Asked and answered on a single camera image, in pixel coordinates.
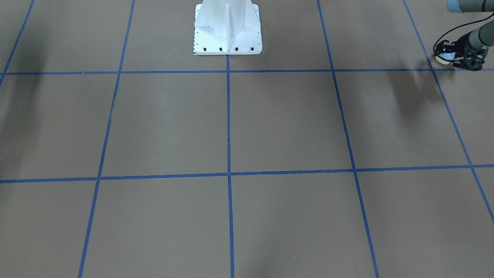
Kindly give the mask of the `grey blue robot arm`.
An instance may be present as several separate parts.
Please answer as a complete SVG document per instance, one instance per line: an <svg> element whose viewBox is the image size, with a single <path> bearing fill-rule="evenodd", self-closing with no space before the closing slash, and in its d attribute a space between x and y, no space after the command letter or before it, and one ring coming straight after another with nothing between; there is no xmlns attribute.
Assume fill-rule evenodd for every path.
<svg viewBox="0 0 494 278"><path fill-rule="evenodd" d="M457 26L441 35L434 43L433 54L436 60L442 64L451 64L453 67L480 71L483 69L489 48L494 45L494 22L492 0L448 0L447 9L456 14L489 13L482 20L473 21ZM470 32L462 35L454 42L443 39L445 35L462 27L483 23Z"/></svg>

